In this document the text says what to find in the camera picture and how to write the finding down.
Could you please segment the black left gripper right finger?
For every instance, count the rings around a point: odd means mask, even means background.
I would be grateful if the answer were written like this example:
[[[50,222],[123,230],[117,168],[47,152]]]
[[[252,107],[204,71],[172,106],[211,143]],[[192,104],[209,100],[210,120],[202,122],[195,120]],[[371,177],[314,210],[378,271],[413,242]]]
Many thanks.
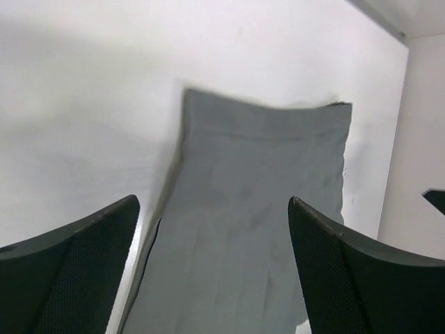
[[[394,248],[294,196],[289,231],[312,333],[443,333],[444,261]]]

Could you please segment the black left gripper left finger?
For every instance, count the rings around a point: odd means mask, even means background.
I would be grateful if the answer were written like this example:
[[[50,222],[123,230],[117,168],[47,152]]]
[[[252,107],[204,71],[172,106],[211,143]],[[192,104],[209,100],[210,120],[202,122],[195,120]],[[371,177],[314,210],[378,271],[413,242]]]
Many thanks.
[[[1,248],[1,332],[105,333],[139,212],[129,195]]]

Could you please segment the grey pleated skirt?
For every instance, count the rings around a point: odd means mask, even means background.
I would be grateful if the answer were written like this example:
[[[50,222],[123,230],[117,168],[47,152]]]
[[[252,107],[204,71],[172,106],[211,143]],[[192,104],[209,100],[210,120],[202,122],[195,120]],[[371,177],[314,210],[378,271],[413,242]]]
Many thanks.
[[[288,202],[342,221],[347,102],[272,109],[189,89],[181,163],[124,333],[294,333]]]

